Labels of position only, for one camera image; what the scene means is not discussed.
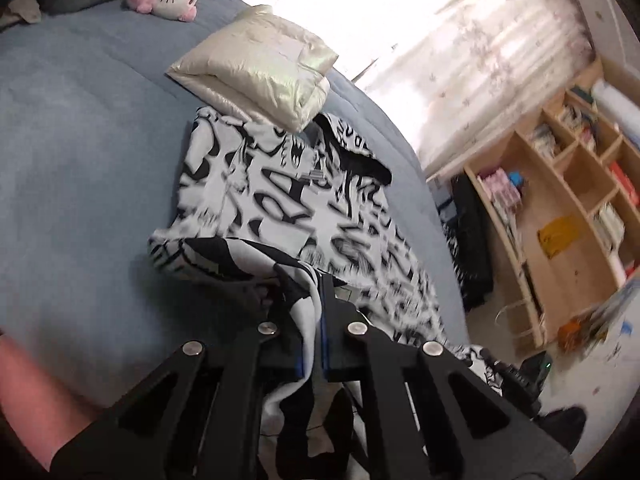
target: white sheer curtain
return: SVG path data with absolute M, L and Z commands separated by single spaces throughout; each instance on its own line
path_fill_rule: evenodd
M 590 58 L 571 0 L 245 0 L 321 36 L 426 176 L 495 138 Z

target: pink arm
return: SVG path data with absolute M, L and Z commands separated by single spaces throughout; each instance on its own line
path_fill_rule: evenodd
M 18 438 L 48 471 L 55 453 L 99 413 L 0 335 L 0 409 Z
M 196 7 L 190 7 L 189 10 L 187 10 L 187 12 L 185 12 L 182 16 L 180 16 L 178 18 L 178 20 L 180 20 L 181 22 L 192 22 L 193 20 L 196 19 Z

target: patterned fabric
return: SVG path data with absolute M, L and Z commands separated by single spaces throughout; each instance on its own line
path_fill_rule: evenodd
M 245 290 L 277 278 L 302 291 L 286 303 L 303 337 L 303 379 L 271 392 L 262 416 L 259 455 L 271 479 L 336 478 L 337 470 L 361 470 L 364 462 L 360 469 L 353 463 L 352 433 L 363 427 L 354 413 L 358 394 L 312 377 L 321 272 L 339 278 L 338 295 L 395 341 L 447 344 L 433 285 L 389 218 L 389 170 L 343 120 L 320 114 L 314 127 L 312 147 L 272 126 L 201 108 L 178 216 L 149 240 L 154 265 L 178 278 Z M 259 310 L 263 296 L 246 294 L 242 302 Z M 450 349 L 497 389 L 478 348 Z

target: bed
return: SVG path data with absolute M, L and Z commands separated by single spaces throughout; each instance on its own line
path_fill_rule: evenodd
M 78 392 L 112 403 L 185 340 L 228 341 L 243 310 L 152 269 L 195 112 L 164 75 L 244 7 L 199 0 L 194 23 L 110 2 L 0 34 L 0 326 Z M 393 218 L 434 280 L 450 340 L 468 342 L 433 199 L 409 144 L 340 73 L 325 111 L 391 169 Z

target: blue bedspread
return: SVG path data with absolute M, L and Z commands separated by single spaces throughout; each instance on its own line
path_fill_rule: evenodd
M 233 19 L 240 0 L 199 0 L 194 23 L 111 2 L 0 34 L 0 326 L 50 370 L 110 403 L 189 338 L 228 340 L 241 308 L 157 274 L 146 240 L 173 218 L 202 102 L 164 75 Z M 462 300 L 411 147 L 337 72 L 325 110 L 391 169 L 391 213 L 466 342 Z

